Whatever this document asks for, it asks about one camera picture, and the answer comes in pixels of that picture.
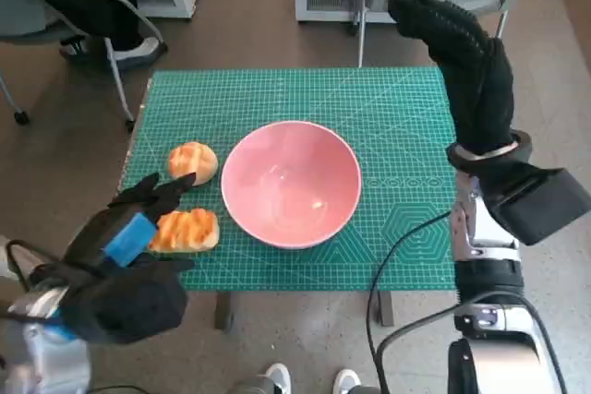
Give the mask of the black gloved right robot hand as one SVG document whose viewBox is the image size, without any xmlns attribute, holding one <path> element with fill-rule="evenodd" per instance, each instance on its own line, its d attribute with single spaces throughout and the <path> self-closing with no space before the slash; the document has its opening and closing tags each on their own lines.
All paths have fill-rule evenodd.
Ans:
<svg viewBox="0 0 591 394">
<path fill-rule="evenodd" d="M 457 143 L 478 156 L 511 145 L 513 72 L 501 39 L 450 1 L 388 0 L 388 12 L 440 69 Z"/>
</svg>

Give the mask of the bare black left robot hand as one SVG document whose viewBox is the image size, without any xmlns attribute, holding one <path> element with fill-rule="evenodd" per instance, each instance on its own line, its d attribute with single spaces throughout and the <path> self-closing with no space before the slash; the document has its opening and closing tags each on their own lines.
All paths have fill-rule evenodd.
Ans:
<svg viewBox="0 0 591 394">
<path fill-rule="evenodd" d="M 63 262 L 96 277 L 128 267 L 148 247 L 160 218 L 178 208 L 195 179 L 190 173 L 161 184 L 160 175 L 152 173 L 121 191 L 80 229 Z"/>
</svg>

